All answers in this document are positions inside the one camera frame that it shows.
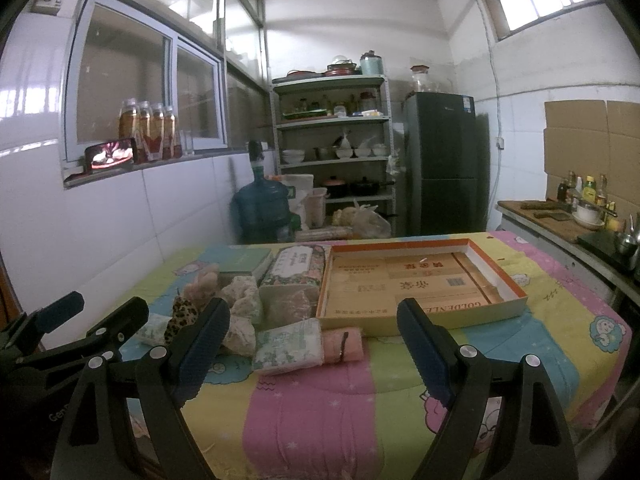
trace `metal pivot screw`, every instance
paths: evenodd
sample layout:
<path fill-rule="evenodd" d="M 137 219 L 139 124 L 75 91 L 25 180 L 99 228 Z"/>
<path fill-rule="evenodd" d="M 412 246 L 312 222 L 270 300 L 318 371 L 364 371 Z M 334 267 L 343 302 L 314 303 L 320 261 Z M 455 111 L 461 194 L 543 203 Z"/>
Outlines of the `metal pivot screw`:
<path fill-rule="evenodd" d="M 99 368 L 102 366 L 102 358 L 100 356 L 95 356 L 89 359 L 89 368 Z"/>
<path fill-rule="evenodd" d="M 149 352 L 152 359 L 161 359 L 166 355 L 166 348 L 164 346 L 155 346 Z"/>
<path fill-rule="evenodd" d="M 464 357 L 476 357 L 478 355 L 478 350 L 471 345 L 462 345 L 460 347 L 460 355 Z"/>
<path fill-rule="evenodd" d="M 524 360 L 527 362 L 529 366 L 540 366 L 540 358 L 537 355 L 528 354 Z"/>

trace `green book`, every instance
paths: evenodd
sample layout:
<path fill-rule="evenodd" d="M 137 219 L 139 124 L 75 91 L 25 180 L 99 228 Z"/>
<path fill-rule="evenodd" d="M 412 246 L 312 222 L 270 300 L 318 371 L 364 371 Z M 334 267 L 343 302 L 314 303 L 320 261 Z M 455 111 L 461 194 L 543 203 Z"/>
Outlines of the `green book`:
<path fill-rule="evenodd" d="M 198 258 L 220 266 L 222 282 L 229 283 L 234 276 L 253 276 L 260 283 L 271 262 L 273 253 L 264 248 L 210 247 Z"/>

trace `rolled mat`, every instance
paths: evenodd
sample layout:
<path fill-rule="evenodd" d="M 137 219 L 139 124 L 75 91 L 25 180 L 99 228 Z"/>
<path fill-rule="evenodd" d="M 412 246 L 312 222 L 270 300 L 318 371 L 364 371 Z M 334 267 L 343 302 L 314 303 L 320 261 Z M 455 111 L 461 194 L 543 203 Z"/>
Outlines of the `rolled mat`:
<path fill-rule="evenodd" d="M 359 327 L 337 328 L 322 332 L 324 364 L 364 359 L 362 331 Z"/>

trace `blue gripper pad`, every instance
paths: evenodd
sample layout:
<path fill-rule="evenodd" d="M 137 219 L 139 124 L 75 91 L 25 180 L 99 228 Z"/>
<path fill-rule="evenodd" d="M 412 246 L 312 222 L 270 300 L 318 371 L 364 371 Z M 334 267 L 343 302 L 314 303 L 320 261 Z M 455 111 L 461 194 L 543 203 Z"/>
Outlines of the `blue gripper pad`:
<path fill-rule="evenodd" d="M 84 298 L 74 290 L 38 311 L 35 319 L 36 329 L 42 334 L 53 332 L 83 309 Z"/>
<path fill-rule="evenodd" d="M 229 330 L 229 307 L 213 298 L 200 313 L 196 323 L 183 327 L 169 346 L 169 377 L 177 406 L 193 399 L 209 371 L 226 332 Z"/>
<path fill-rule="evenodd" d="M 396 321 L 430 396 L 438 399 L 445 408 L 450 408 L 455 400 L 452 386 L 459 375 L 455 354 L 458 346 L 454 339 L 446 329 L 429 321 L 414 298 L 398 304 Z"/>

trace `barcode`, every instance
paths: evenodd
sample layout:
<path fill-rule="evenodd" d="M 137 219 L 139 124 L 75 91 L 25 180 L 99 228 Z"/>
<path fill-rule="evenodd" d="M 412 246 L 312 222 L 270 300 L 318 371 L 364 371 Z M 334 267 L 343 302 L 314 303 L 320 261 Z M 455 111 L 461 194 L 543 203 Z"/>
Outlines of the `barcode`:
<path fill-rule="evenodd" d="M 463 280 L 462 278 L 447 278 L 447 283 L 449 283 L 449 285 L 451 286 L 459 286 L 464 285 L 465 280 Z"/>

